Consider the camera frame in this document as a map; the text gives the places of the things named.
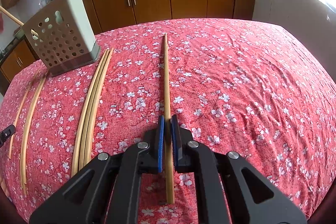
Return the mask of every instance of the holes in utensil holder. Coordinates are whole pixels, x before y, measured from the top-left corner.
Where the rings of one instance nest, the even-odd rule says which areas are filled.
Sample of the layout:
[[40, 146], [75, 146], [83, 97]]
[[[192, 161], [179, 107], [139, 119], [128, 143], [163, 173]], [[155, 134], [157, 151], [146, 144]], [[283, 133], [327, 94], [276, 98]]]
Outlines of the holes in utensil holder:
[[64, 21], [60, 11], [55, 12], [55, 21], [57, 24], [61, 24]]

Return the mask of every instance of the utensil holder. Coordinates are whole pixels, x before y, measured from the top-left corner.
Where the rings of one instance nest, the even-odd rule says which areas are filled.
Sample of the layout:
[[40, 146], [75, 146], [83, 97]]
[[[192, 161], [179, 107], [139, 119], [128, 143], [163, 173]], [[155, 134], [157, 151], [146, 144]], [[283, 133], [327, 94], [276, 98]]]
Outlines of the utensil holder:
[[97, 61], [96, 43], [83, 0], [53, 0], [22, 29], [52, 77]]

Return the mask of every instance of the floral bedsheet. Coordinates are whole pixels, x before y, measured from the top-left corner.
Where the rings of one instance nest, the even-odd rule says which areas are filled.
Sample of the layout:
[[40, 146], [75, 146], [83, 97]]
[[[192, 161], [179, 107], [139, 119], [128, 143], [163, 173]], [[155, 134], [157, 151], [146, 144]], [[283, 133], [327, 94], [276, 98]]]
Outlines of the floral bedsheet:
[[[121, 153], [155, 127], [163, 111], [162, 37], [168, 34], [171, 112], [213, 151], [239, 152], [309, 217], [335, 178], [336, 85], [282, 27], [229, 19], [139, 24], [96, 36], [114, 47], [100, 99], [92, 157]], [[35, 89], [47, 73], [37, 61], [12, 81], [0, 128], [14, 122], [28, 84], [8, 159], [0, 172], [13, 203], [31, 213], [70, 177], [75, 133], [98, 62], [47, 78], [31, 122], [27, 190], [20, 187], [22, 131]], [[192, 174], [174, 176], [174, 205], [164, 205], [164, 173], [144, 175], [139, 223], [197, 223]]]

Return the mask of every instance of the metal base of holder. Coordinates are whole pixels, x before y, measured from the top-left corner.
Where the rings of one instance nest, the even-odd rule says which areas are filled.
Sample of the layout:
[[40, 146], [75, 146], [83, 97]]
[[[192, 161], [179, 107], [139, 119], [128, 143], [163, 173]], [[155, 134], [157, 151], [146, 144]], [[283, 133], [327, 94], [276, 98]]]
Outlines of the metal base of holder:
[[83, 54], [81, 56], [78, 56], [77, 58], [65, 61], [59, 64], [58, 66], [50, 68], [49, 69], [50, 76], [55, 77], [68, 71], [93, 64], [98, 60], [99, 54], [100, 54], [100, 46], [98, 46], [96, 41], [95, 44], [93, 45], [91, 52], [88, 52], [87, 54]]

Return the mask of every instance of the metal screw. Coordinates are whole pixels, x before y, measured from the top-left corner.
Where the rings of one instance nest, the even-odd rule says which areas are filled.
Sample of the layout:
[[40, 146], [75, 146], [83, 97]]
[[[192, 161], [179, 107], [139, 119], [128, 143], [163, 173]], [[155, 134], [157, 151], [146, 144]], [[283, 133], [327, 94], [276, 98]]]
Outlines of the metal screw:
[[107, 160], [109, 157], [109, 154], [103, 152], [98, 155], [98, 160]]
[[233, 160], [238, 159], [238, 157], [239, 157], [239, 154], [235, 151], [230, 151], [227, 155], [229, 156], [229, 158], [231, 158]]
[[190, 141], [190, 142], [188, 142], [188, 145], [191, 148], [196, 148], [196, 147], [198, 147], [198, 142], [197, 141]]
[[146, 142], [139, 142], [139, 143], [138, 143], [138, 147], [139, 147], [140, 149], [145, 149], [145, 148], [148, 147], [148, 143], [146, 143]]

